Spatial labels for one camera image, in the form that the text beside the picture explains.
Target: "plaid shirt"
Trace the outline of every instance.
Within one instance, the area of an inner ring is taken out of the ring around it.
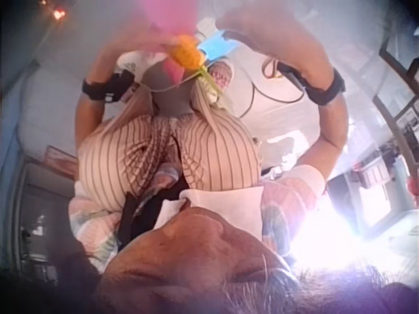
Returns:
[[[176,180],[170,164],[162,165],[143,193],[144,204],[162,188]],[[318,170],[303,165],[293,168],[277,181],[262,181],[262,242],[279,255],[285,255],[307,212],[315,209],[325,187]],[[69,205],[71,229],[82,243],[89,261],[103,273],[118,253],[117,230],[121,212],[109,212],[96,205],[76,183],[76,196]]]

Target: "black cable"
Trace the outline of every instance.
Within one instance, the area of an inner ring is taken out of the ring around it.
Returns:
[[[249,107],[246,109],[246,111],[240,116],[240,118],[243,118],[247,113],[249,113],[249,111],[251,110],[251,108],[252,108],[252,106],[253,106],[253,102],[255,101],[255,90],[258,92],[258,93],[260,93],[262,96],[264,96],[264,97],[266,97],[266,98],[268,98],[268,99],[270,99],[270,100],[272,100],[272,101],[275,101],[275,102],[277,102],[277,103],[285,103],[285,104],[287,104],[287,105],[290,105],[290,104],[292,104],[292,103],[297,103],[297,102],[299,102],[303,97],[304,97],[304,95],[306,94],[305,92],[304,92],[304,90],[301,90],[301,92],[302,92],[302,94],[301,94],[301,96],[300,97],[298,97],[297,99],[294,99],[294,100],[282,100],[282,99],[277,99],[277,98],[273,98],[273,97],[270,97],[269,95],[266,95],[264,92],[262,92],[257,86],[256,86],[256,84],[254,83],[254,81],[251,79],[251,77],[250,77],[250,75],[249,75],[249,73],[247,73],[247,71],[243,68],[243,67],[241,67],[242,68],[242,70],[244,71],[244,73],[246,74],[246,76],[249,78],[249,80],[250,80],[250,83],[251,83],[251,86],[252,86],[252,95],[251,95],[251,101],[250,101],[250,105],[249,105]]]

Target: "bright light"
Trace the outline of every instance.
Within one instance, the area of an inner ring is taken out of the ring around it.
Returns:
[[[294,241],[291,254],[298,265],[310,269],[342,269],[362,255],[362,242],[333,209],[328,196],[319,211],[308,215]]]
[[[370,227],[374,226],[392,211],[385,189],[384,185],[376,185],[368,189],[359,188],[363,218]]]
[[[59,20],[60,18],[62,18],[63,16],[64,16],[63,14],[62,14],[62,12],[60,12],[60,11],[57,11],[57,10],[55,10],[54,11],[54,17],[55,17],[55,19],[56,20]]]

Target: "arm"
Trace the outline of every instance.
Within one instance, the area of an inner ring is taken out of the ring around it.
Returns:
[[[161,31],[151,29],[143,16],[134,16],[127,26],[100,52],[86,77],[89,84],[107,82],[116,67],[118,58],[136,50],[158,52],[177,44],[177,39]],[[76,148],[101,124],[105,112],[104,101],[92,101],[81,95],[75,116]]]
[[[309,83],[326,90],[333,81],[333,68],[325,62],[324,71],[306,75]],[[318,140],[298,159],[297,166],[310,165],[329,178],[348,137],[348,110],[342,94],[326,106],[319,106],[320,135]]]
[[[115,70],[119,54],[111,49],[104,49],[86,77],[89,84],[107,82]],[[105,112],[104,101],[93,101],[81,94],[75,114],[76,149],[101,124]]]
[[[326,90],[333,81],[333,67],[322,44],[287,10],[285,1],[252,2],[216,22],[226,36],[255,51],[287,64],[315,87]],[[339,95],[319,108],[320,136],[297,165],[310,165],[327,180],[342,152],[348,132],[348,111]]]

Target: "pink object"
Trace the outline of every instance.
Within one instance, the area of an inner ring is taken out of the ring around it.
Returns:
[[[198,21],[196,0],[141,0],[148,19],[159,29],[174,35],[194,35]],[[180,84],[185,69],[171,59],[164,68],[175,84]]]

